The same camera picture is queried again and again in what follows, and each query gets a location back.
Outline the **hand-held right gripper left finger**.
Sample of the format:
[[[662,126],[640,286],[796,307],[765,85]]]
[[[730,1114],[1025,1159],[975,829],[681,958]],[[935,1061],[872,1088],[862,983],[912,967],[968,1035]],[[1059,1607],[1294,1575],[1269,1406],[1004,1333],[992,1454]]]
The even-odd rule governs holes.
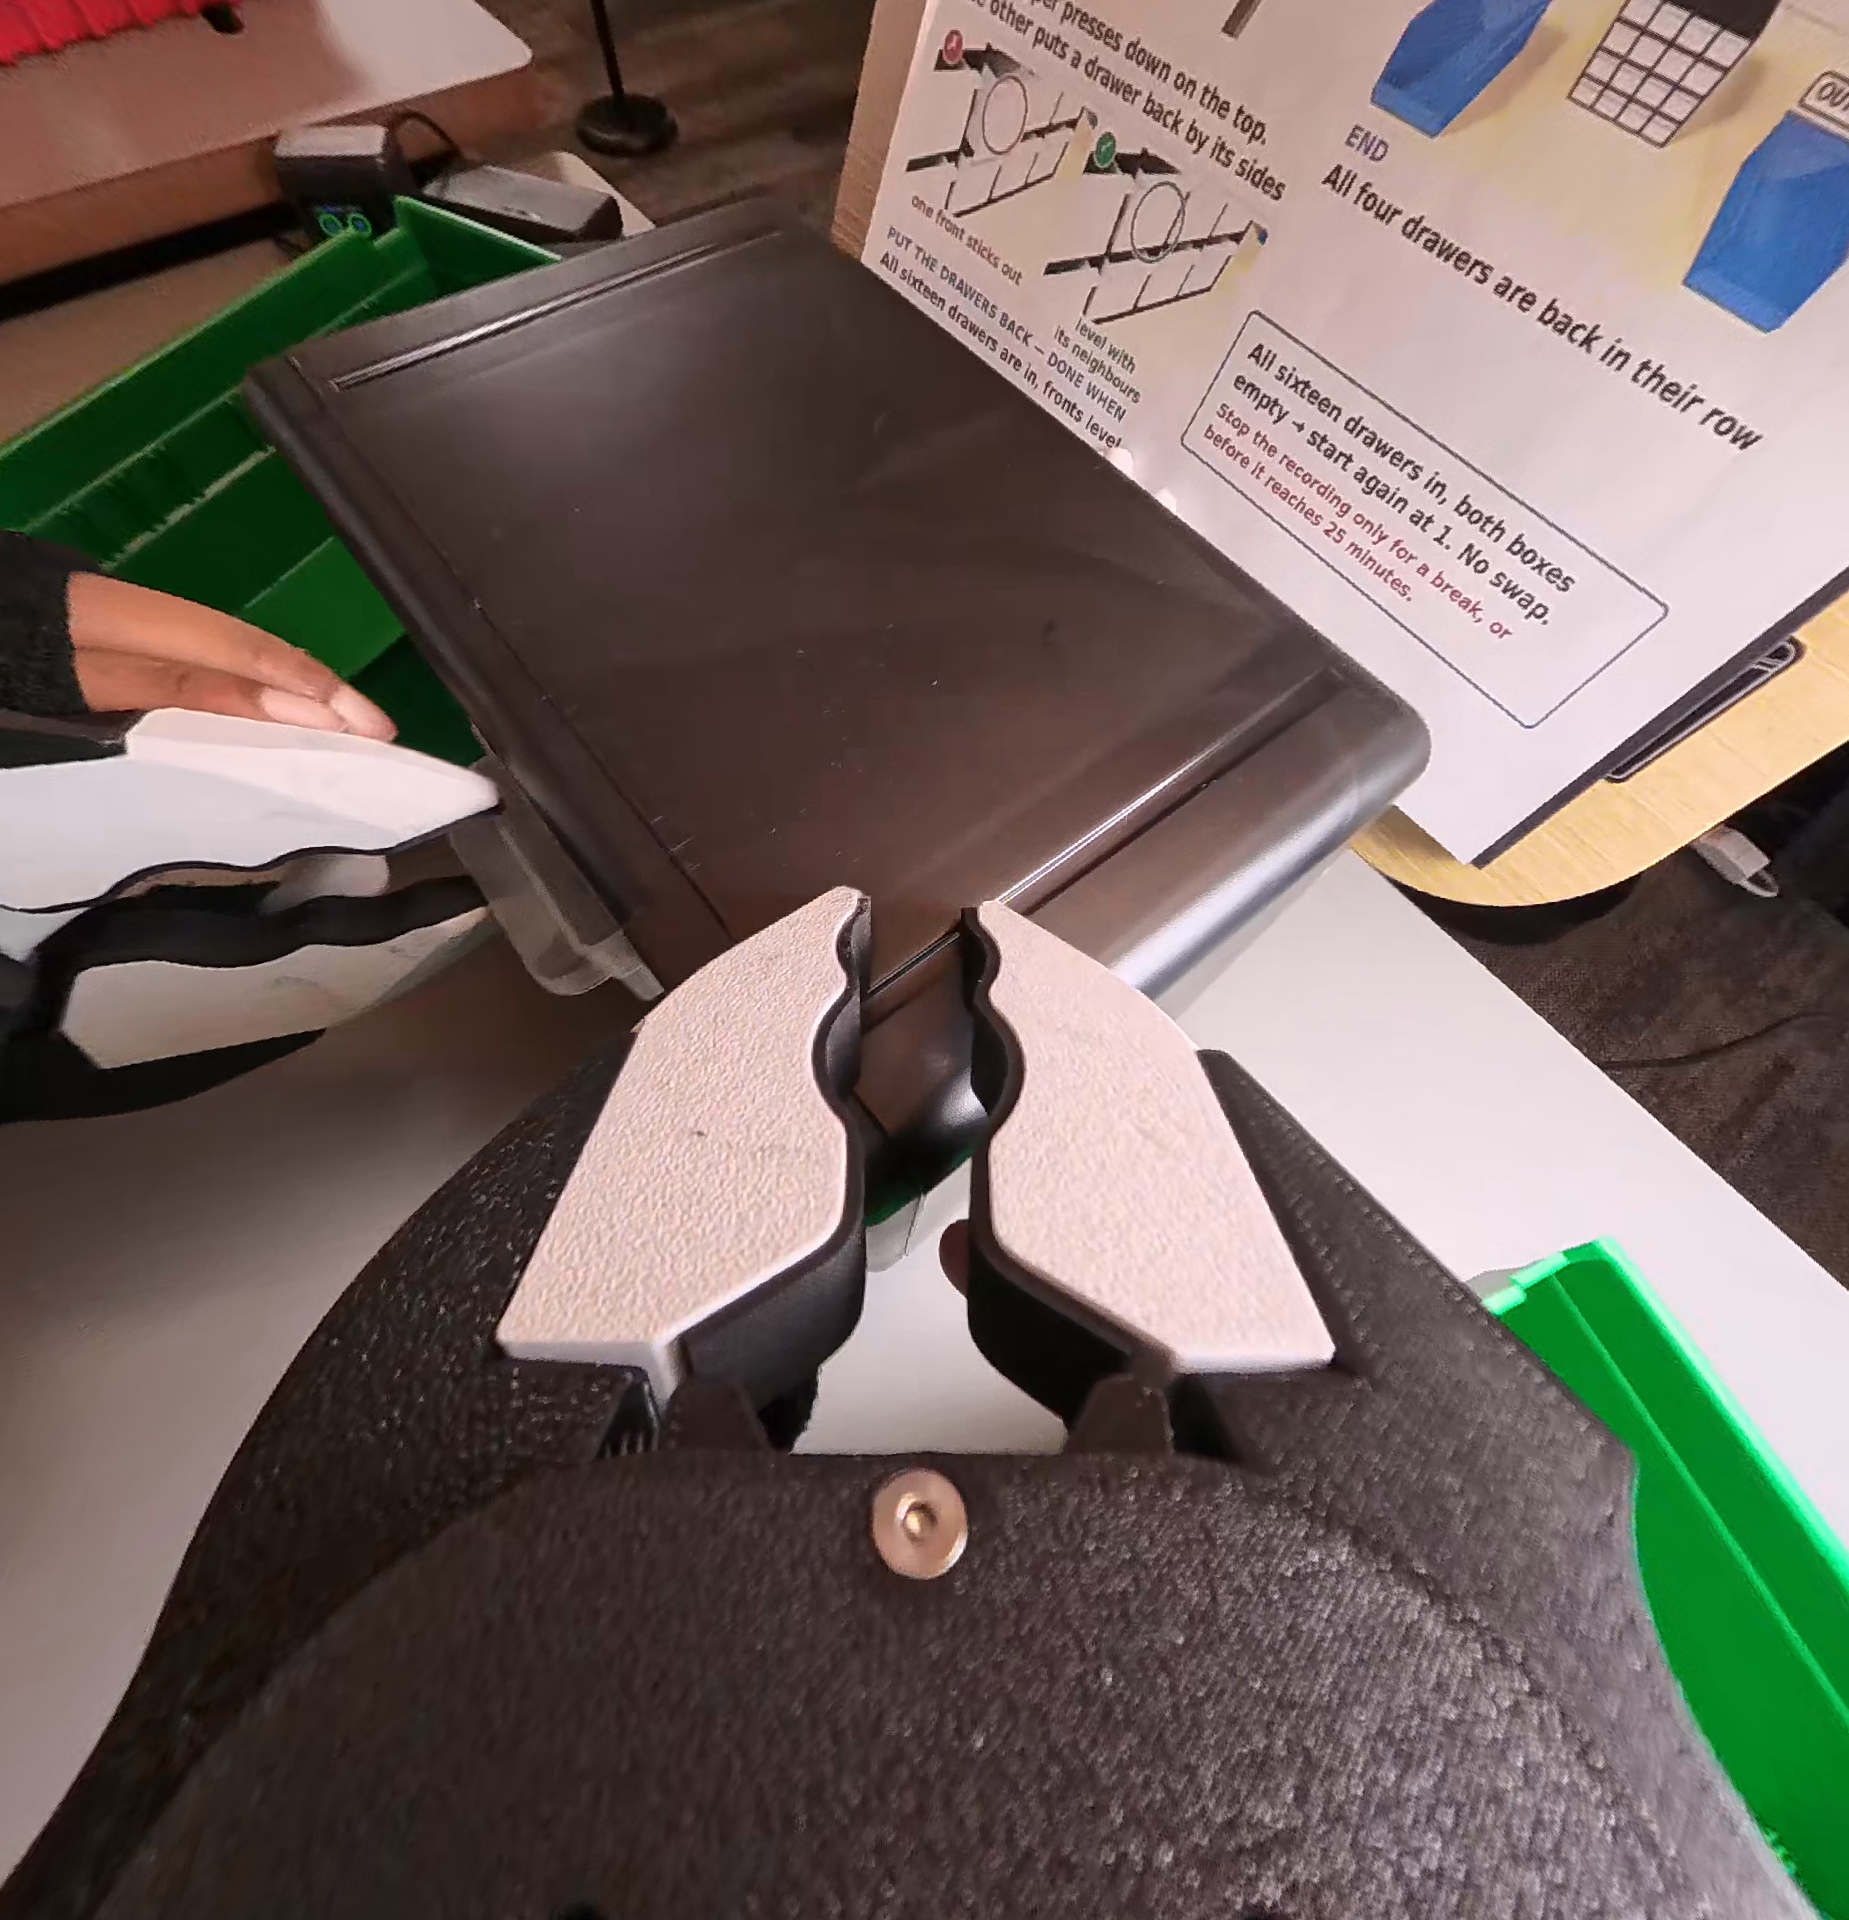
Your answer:
[[[868,899],[816,896],[633,1030],[501,1314],[510,1358],[820,1369],[862,1309],[848,1093]]]

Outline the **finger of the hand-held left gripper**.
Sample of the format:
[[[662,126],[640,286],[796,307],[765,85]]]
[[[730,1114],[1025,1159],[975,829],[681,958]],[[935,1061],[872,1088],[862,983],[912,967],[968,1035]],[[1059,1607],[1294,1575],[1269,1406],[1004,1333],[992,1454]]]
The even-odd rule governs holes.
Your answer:
[[[170,708],[0,724],[0,906],[60,914],[165,869],[397,852],[500,806],[481,773],[348,733]]]
[[[95,1068],[138,1068],[343,1024],[492,929],[469,877],[395,890],[174,887],[53,939],[53,1027]]]

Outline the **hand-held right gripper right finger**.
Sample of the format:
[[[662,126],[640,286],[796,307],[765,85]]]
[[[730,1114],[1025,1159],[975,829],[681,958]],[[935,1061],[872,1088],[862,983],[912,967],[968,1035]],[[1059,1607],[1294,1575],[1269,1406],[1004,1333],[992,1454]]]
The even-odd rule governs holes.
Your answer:
[[[970,908],[965,937],[980,1350],[1010,1379],[1331,1365],[1331,1326],[1177,1023],[1004,902]]]

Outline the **clear plastic drawer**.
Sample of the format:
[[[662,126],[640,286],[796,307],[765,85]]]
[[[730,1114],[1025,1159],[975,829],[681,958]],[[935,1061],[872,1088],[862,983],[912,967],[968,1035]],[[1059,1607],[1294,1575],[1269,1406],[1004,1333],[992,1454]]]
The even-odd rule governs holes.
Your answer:
[[[557,998],[622,984],[640,1003],[660,1000],[664,988],[622,918],[510,770],[483,756],[473,773],[493,785],[500,803],[451,829],[451,845],[530,977]]]

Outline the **green plastic bin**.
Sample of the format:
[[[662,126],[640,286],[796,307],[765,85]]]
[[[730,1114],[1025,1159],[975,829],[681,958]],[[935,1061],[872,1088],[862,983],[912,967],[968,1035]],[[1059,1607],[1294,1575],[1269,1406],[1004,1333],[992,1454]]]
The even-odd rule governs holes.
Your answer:
[[[1631,1447],[1666,1663],[1801,1892],[1849,1917],[1849,1552],[1609,1242],[1486,1307]]]
[[[483,746],[328,516],[240,399],[253,366],[552,263],[430,202],[383,236],[325,240],[168,348],[0,445],[0,532],[262,625],[397,721],[399,746]]]

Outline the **black drawer cabinet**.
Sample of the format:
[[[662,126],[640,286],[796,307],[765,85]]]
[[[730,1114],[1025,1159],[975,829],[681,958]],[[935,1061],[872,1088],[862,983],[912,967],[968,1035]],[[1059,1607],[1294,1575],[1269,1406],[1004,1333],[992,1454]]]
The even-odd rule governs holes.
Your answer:
[[[664,990],[868,896],[871,1218],[983,1121],[965,908],[1165,998],[1430,760],[1405,700],[768,202],[244,391]]]

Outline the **person's left forearm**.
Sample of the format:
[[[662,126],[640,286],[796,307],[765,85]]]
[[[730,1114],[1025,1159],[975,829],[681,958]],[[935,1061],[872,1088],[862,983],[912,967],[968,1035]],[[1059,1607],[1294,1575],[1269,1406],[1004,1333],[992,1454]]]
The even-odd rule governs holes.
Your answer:
[[[0,710],[85,717],[74,663],[72,581],[100,568],[70,548],[0,532]]]

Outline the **black battery charger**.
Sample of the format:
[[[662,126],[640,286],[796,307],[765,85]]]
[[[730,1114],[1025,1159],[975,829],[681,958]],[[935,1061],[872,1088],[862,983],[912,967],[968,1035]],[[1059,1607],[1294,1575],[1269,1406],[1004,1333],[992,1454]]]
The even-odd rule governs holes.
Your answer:
[[[348,235],[378,240],[393,232],[397,195],[413,184],[397,136],[383,123],[281,132],[273,171],[313,246]]]

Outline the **wooden poster board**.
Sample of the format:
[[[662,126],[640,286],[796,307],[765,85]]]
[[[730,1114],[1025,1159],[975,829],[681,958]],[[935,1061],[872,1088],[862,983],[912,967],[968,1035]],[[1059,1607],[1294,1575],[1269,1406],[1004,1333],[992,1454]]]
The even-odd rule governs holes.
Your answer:
[[[1625,784],[1595,784],[1484,868],[1392,810],[1354,840],[1380,874],[1430,901],[1541,908],[1616,887],[1849,746],[1849,588],[1799,619],[1803,656]]]

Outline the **black power adapter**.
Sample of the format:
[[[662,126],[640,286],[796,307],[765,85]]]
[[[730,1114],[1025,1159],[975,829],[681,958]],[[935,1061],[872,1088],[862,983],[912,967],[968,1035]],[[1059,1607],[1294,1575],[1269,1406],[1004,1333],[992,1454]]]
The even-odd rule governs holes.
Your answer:
[[[604,244],[623,236],[623,207],[604,176],[567,154],[534,169],[456,166],[421,195],[487,230],[545,249]]]

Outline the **wood edged side table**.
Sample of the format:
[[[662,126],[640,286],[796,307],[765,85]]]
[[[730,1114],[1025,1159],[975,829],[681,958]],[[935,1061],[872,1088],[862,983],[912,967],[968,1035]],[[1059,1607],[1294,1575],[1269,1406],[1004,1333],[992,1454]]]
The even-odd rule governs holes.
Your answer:
[[[473,3],[243,5],[0,67],[0,286],[278,202],[273,141],[425,112],[528,132],[531,49]]]

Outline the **large red ribbed bin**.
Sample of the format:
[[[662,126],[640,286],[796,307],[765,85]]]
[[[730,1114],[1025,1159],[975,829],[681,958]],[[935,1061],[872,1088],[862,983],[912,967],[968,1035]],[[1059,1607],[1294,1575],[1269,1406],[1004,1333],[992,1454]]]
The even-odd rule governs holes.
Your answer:
[[[174,19],[201,19],[217,34],[243,31],[243,3],[0,3],[0,67],[103,44]]]

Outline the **printed instruction poster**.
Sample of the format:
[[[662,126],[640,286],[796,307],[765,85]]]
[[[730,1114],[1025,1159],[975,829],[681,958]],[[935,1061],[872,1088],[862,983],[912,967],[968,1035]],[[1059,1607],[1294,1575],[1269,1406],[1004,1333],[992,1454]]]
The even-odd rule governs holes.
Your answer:
[[[1849,591],[1849,5],[875,5],[838,218],[1467,866]]]

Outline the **black board bracket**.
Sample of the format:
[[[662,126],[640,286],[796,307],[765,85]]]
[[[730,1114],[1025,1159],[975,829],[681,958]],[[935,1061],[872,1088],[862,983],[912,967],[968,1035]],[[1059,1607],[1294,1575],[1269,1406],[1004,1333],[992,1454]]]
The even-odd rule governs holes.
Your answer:
[[[1717,685],[1713,693],[1691,694],[1682,708],[1672,710],[1653,733],[1638,736],[1621,754],[1621,759],[1616,759],[1605,768],[1602,780],[1605,784],[1634,780],[1644,768],[1653,765],[1666,754],[1691,740],[1698,733],[1705,733],[1713,723],[1717,723],[1732,708],[1741,708],[1756,693],[1781,679],[1803,656],[1806,656],[1806,647],[1795,633],[1778,638],[1775,647],[1771,647],[1761,656],[1743,661],[1741,670],[1727,681]]]

